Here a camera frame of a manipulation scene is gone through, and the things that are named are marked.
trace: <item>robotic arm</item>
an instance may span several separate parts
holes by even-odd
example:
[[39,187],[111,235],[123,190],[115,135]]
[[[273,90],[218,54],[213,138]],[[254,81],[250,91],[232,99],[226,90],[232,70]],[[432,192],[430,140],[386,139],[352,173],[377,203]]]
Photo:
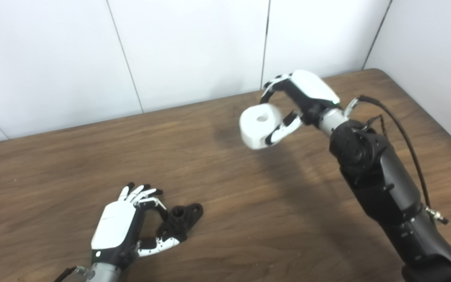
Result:
[[[203,214],[200,204],[176,206],[168,212],[156,198],[163,191],[149,184],[134,187],[133,182],[128,183],[118,200],[104,208],[91,242],[92,268],[68,268],[55,282],[70,273],[84,276],[87,282],[117,282],[121,272],[139,257],[155,255],[185,241],[186,233]],[[158,212],[163,223],[155,237],[140,239],[146,212],[152,209]]]
[[[402,270],[405,281],[451,282],[451,245],[434,224],[434,220],[445,224],[447,220],[421,203],[417,186],[387,138],[377,134],[370,124],[349,119],[359,102],[382,104],[361,96],[343,110],[330,87],[316,75],[302,70],[280,75],[265,88],[261,104],[248,108],[240,117],[245,144],[253,150],[273,146],[302,124],[322,130],[329,137],[330,152],[361,207],[382,227],[405,263]],[[284,91],[299,109],[274,125],[269,134],[252,140],[255,135],[247,124],[257,118],[259,111],[264,112],[263,116],[281,119],[276,107],[268,104],[276,91]]]

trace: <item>wood grain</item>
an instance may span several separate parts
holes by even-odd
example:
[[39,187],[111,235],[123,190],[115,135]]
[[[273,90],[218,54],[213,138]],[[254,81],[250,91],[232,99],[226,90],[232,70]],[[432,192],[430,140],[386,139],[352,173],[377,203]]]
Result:
[[[403,122],[433,207],[451,219],[451,137],[379,70],[325,79],[347,104],[365,94]],[[104,206],[129,181],[163,189],[168,207],[202,203],[188,241],[125,274],[140,282],[395,282],[402,263],[367,218],[328,152],[301,128],[272,148],[243,146],[238,119],[249,93],[0,142],[0,282],[44,282],[89,265]],[[278,93],[273,102],[293,109]],[[360,106],[354,117],[379,113]],[[390,139],[415,178],[393,123]],[[144,226],[153,234],[156,214]],[[451,243],[451,223],[440,227]]]

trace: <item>white robotic hand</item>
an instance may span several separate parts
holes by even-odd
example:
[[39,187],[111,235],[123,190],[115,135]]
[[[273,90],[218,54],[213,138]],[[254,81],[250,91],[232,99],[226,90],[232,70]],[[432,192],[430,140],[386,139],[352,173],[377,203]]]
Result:
[[[240,117],[243,142],[253,150],[275,145],[302,125],[315,125],[330,134],[331,125],[345,120],[335,92],[308,71],[279,75],[264,88],[260,104],[249,107]],[[284,91],[299,107],[285,118],[281,118],[281,112],[269,104],[269,99],[277,91]]]
[[[130,192],[134,186],[133,183],[127,184],[118,200],[105,207],[92,239],[92,264],[101,262],[126,268],[140,256],[140,252],[145,254],[143,248],[146,244],[139,240],[145,212],[155,209],[163,221],[168,219],[168,211],[155,197],[163,191],[144,184]],[[164,243],[165,249],[178,244],[175,240]]]
[[[123,270],[138,257],[154,255],[187,239],[188,232],[202,216],[202,206],[174,207],[170,213],[156,198],[159,189],[144,184],[133,189],[133,182],[121,191],[118,200],[108,204],[92,239],[92,264],[109,264]],[[139,239],[145,213],[155,209],[163,223],[156,237]]]

